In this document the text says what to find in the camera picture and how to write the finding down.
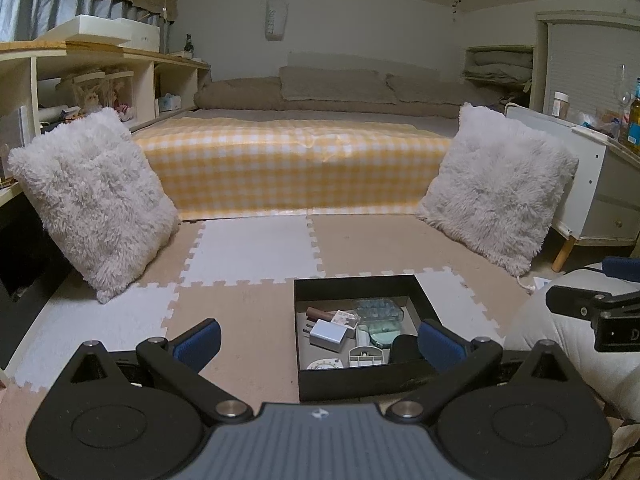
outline white foam tile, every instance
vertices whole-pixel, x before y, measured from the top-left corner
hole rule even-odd
[[[444,267],[443,270],[424,269],[415,277],[445,328],[466,340],[484,335],[503,343],[504,338],[496,331],[498,324],[487,319],[486,307],[474,301],[473,291],[464,285],[461,276]]]
[[[182,284],[321,278],[324,272],[318,271],[321,261],[312,234],[304,216],[207,220],[186,261]]]
[[[15,381],[49,388],[83,341],[97,339],[109,351],[133,350],[143,339],[166,334],[175,288],[132,286],[106,304],[76,273],[60,285],[38,316],[38,329],[15,370]]]

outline yellow bottle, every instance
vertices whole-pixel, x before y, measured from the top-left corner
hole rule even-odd
[[[631,103],[629,112],[629,127],[626,132],[624,145],[632,152],[640,155],[640,77],[636,85],[636,98]]]

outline open box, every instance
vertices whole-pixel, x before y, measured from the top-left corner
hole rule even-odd
[[[402,333],[417,334],[423,319],[438,320],[427,295],[413,274],[399,276],[361,276],[355,278],[323,278],[296,280],[294,310],[296,353],[298,358],[298,390],[301,402],[355,399],[411,390],[423,384],[436,371],[424,359],[349,368],[349,350],[354,339],[345,338],[340,352],[333,352],[309,343],[304,332],[308,319],[306,310],[314,307],[326,312],[353,310],[354,300],[389,298],[404,311]],[[384,350],[385,363],[389,350]],[[344,368],[307,370],[318,359],[340,359]]]

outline white bottle cap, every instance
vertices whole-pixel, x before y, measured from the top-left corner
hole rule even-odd
[[[561,101],[564,101],[565,103],[569,102],[569,96],[567,94],[563,94],[562,92],[556,92],[554,94],[554,99],[560,99]]]

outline brown tube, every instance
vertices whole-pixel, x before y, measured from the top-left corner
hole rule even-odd
[[[324,310],[318,310],[317,308],[313,308],[310,306],[306,310],[306,317],[311,321],[318,321],[318,319],[322,319],[323,321],[331,321],[334,318],[334,315],[330,312],[325,312]]]

